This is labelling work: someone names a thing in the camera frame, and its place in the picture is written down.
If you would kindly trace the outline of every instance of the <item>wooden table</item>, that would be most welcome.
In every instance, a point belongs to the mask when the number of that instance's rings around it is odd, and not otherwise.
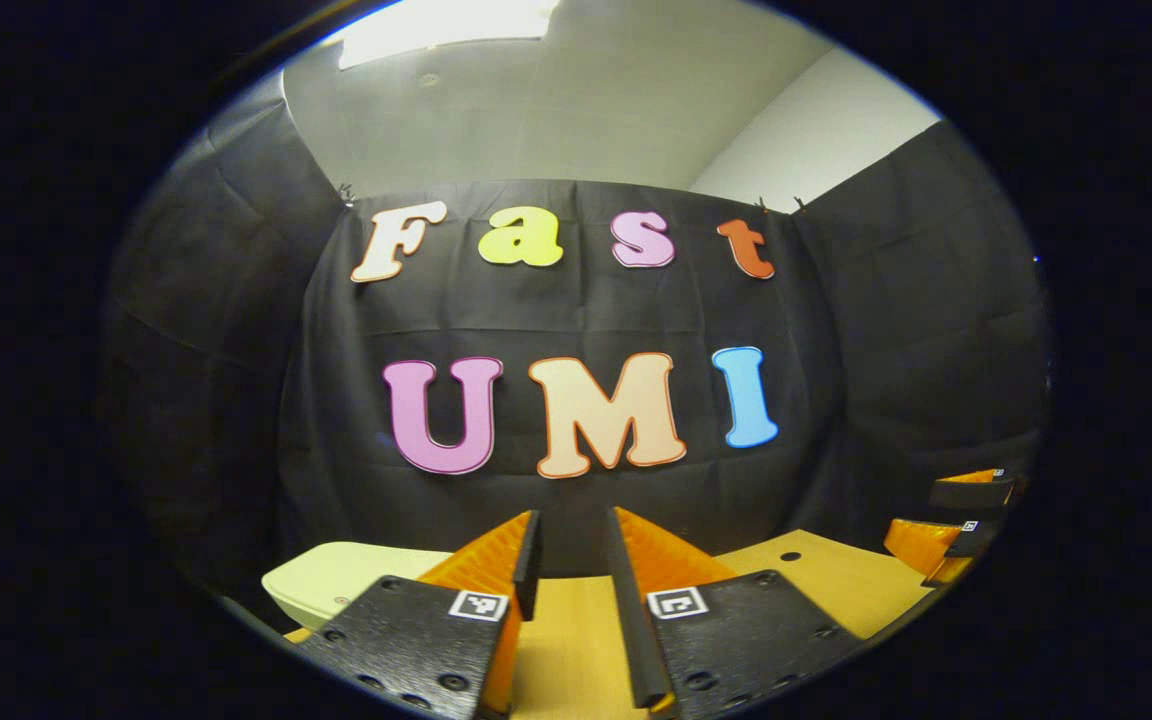
[[[781,560],[786,552],[799,559]],[[779,570],[856,637],[869,638],[931,592],[900,560],[804,530],[719,555],[738,574]],[[288,634],[301,642],[308,630]],[[540,579],[522,624],[511,720],[644,720],[634,706],[612,577]]]

